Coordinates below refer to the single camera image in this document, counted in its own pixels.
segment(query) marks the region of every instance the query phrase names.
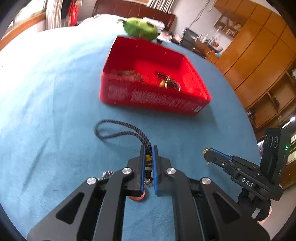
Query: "yellow wire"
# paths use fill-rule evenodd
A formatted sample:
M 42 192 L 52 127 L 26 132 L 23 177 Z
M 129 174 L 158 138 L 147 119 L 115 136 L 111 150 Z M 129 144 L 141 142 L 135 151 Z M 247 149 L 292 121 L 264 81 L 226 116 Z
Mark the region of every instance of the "yellow wire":
M 152 161 L 152 156 L 146 155 L 146 161 Z

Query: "orange ring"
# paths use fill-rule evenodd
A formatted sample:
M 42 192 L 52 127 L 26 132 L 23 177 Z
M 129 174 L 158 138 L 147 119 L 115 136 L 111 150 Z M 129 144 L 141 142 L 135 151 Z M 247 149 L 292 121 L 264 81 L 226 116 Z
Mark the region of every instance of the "orange ring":
M 146 190 L 144 189 L 144 192 L 143 192 L 143 194 L 142 194 L 140 197 L 129 196 L 129 198 L 130 198 L 131 200 L 133 200 L 133 201 L 138 202 L 138 201 L 143 200 L 143 198 L 144 198 L 145 196 L 146 196 Z

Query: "black chair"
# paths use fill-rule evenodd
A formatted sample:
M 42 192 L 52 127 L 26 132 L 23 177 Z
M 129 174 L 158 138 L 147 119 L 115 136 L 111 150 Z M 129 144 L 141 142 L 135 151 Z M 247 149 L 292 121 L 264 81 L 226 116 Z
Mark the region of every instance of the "black chair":
M 192 51 L 195 47 L 195 41 L 198 38 L 198 34 L 190 30 L 189 28 L 185 28 L 183 31 L 182 40 L 180 42 L 180 46 Z

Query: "window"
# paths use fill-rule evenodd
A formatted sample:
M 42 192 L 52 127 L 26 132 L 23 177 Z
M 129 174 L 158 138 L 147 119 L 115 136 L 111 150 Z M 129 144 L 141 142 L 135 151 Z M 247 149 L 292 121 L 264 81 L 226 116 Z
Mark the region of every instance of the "window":
M 10 31 L 18 23 L 32 17 L 36 13 L 40 13 L 46 8 L 47 0 L 32 0 L 27 6 L 22 8 L 19 13 L 15 16 L 14 20 L 9 25 L 6 32 Z

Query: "red plastic container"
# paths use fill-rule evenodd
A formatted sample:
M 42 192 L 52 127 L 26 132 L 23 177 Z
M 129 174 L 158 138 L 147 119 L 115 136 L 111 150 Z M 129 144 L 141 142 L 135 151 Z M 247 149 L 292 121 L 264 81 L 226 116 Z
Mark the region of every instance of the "red plastic container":
M 134 70 L 144 82 L 121 80 L 114 70 Z M 159 87 L 154 71 L 170 75 L 181 91 Z M 186 56 L 161 45 L 118 36 L 102 71 L 100 99 L 105 104 L 197 114 L 212 97 Z

